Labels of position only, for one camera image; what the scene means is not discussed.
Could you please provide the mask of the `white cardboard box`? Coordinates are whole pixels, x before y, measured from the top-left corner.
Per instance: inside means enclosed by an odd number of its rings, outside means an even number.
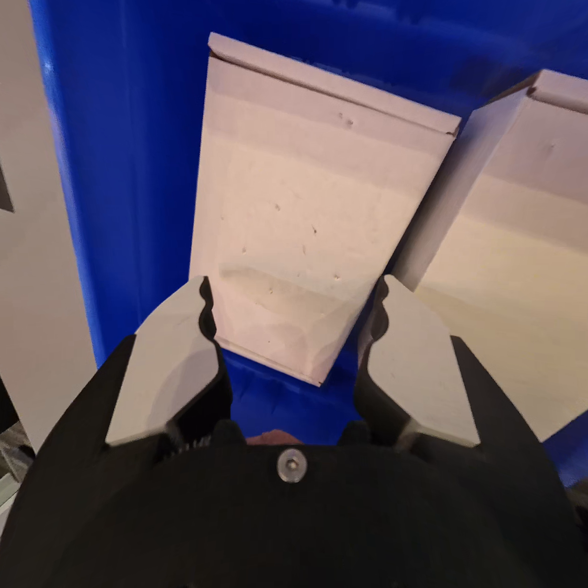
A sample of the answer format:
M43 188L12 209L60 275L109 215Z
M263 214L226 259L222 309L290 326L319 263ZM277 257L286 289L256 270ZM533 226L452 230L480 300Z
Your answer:
M461 118L211 32L189 277L224 348L315 386Z
M541 70L469 116L392 273L542 442L587 412L587 79Z

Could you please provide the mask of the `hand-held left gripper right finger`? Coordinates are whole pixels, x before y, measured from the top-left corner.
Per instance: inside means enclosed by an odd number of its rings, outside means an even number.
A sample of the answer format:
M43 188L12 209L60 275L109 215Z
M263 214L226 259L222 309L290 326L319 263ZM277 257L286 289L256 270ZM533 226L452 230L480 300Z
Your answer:
M379 279L358 338L353 400L382 445L480 443L449 329L392 275Z

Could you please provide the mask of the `blue plastic bin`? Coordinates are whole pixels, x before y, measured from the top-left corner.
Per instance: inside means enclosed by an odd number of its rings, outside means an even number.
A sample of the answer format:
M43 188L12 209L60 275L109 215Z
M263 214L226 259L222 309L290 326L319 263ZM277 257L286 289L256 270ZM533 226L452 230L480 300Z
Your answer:
M98 365L190 278L211 32L458 116L449 151L473 111L537 72L587 79L587 1L29 5ZM320 386L224 349L246 435L334 444L357 416L372 291ZM566 486L586 476L587 412L544 444Z

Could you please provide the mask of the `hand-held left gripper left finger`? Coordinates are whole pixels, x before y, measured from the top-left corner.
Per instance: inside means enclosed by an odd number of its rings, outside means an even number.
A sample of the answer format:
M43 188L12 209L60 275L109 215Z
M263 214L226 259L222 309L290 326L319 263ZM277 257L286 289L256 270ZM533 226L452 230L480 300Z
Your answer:
M135 333L108 445L166 434L183 448L231 418L232 388L215 339L213 305L208 277L196 276L144 320Z

